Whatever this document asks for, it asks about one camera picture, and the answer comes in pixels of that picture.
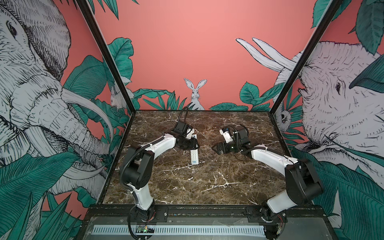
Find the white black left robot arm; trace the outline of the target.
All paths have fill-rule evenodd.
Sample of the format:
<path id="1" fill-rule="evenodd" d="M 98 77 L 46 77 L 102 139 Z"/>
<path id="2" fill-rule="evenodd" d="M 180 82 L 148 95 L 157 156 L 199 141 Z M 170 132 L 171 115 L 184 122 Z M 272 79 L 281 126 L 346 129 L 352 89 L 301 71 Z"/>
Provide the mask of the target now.
<path id="1" fill-rule="evenodd" d="M 138 212 L 149 219 L 154 214 L 154 199 L 150 194 L 150 181 L 154 161 L 161 154 L 175 147 L 184 151 L 197 150 L 198 140 L 193 138 L 195 129 L 185 122 L 176 126 L 152 142 L 128 147 L 119 170 L 120 184 L 130 190 Z"/>

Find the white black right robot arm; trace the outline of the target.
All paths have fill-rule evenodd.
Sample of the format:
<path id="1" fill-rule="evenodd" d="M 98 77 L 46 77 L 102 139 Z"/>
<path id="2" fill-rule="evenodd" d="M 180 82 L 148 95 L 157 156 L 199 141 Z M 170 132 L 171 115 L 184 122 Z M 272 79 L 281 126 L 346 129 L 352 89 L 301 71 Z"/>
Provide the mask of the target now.
<path id="1" fill-rule="evenodd" d="M 308 159 L 280 155 L 263 144 L 251 142 L 249 130 L 244 125 L 223 127 L 220 134 L 225 140 L 212 147 L 218 155 L 240 153 L 273 168 L 285 178 L 286 189 L 268 199 L 260 208 L 258 215 L 264 222 L 271 223 L 283 211 L 308 204 L 323 194 L 324 186 Z"/>

